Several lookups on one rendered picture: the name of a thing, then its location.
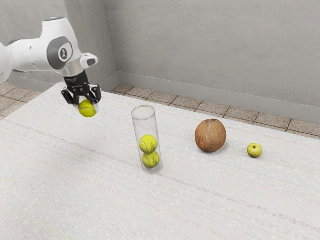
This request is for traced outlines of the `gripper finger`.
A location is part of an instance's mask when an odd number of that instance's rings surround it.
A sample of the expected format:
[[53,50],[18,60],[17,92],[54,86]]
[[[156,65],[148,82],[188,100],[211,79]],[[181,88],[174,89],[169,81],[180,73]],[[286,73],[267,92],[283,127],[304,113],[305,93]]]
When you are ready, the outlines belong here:
[[61,91],[62,96],[64,97],[65,101],[69,104],[69,105],[76,105],[76,102],[74,100],[74,98],[72,97],[70,91],[67,88],[64,88]]
[[89,85],[89,93],[87,95],[87,99],[90,100],[92,104],[98,104],[102,99],[102,92],[100,85]]

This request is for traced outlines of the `yellow tennis ball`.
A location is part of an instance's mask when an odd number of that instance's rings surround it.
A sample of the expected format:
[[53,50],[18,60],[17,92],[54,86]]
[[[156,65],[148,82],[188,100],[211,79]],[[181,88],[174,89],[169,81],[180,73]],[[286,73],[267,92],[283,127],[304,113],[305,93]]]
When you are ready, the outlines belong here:
[[145,154],[152,154],[158,148],[158,140],[153,135],[144,135],[139,140],[139,148]]
[[85,118],[92,118],[97,114],[94,105],[87,99],[83,100],[78,106],[79,113]]
[[145,167],[154,168],[160,163],[160,155],[154,151],[150,154],[143,154],[141,160]]

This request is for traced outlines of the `clear plastic tube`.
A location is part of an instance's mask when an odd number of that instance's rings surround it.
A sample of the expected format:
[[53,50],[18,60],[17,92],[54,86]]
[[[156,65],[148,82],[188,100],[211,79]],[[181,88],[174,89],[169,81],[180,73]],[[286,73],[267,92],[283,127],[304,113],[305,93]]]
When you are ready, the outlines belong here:
[[[139,161],[141,164],[142,171],[149,175],[158,174],[163,168],[163,161],[162,161],[162,154],[161,154],[160,139],[158,134],[156,111],[154,107],[150,105],[141,105],[134,108],[131,111],[131,116],[132,116],[137,148],[139,152]],[[158,147],[156,149],[156,152],[158,152],[160,156],[160,163],[154,168],[147,168],[142,163],[142,156],[145,153],[141,151],[139,147],[139,141],[141,137],[143,137],[144,135],[152,135],[158,141]]]

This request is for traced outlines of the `brown coconut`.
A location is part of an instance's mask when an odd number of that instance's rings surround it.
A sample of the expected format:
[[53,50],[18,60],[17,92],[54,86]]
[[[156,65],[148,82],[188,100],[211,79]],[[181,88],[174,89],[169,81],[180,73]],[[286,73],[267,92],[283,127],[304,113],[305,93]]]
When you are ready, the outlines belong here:
[[195,143],[205,152],[220,150],[227,139],[225,126],[218,119],[203,120],[195,130]]

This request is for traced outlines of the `green apple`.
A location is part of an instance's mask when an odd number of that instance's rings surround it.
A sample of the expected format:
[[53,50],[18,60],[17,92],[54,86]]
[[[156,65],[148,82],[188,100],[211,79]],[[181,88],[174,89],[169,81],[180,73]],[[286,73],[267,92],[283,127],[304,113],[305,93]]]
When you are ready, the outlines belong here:
[[258,143],[250,143],[247,147],[247,153],[252,158],[258,158],[263,153],[263,148]]

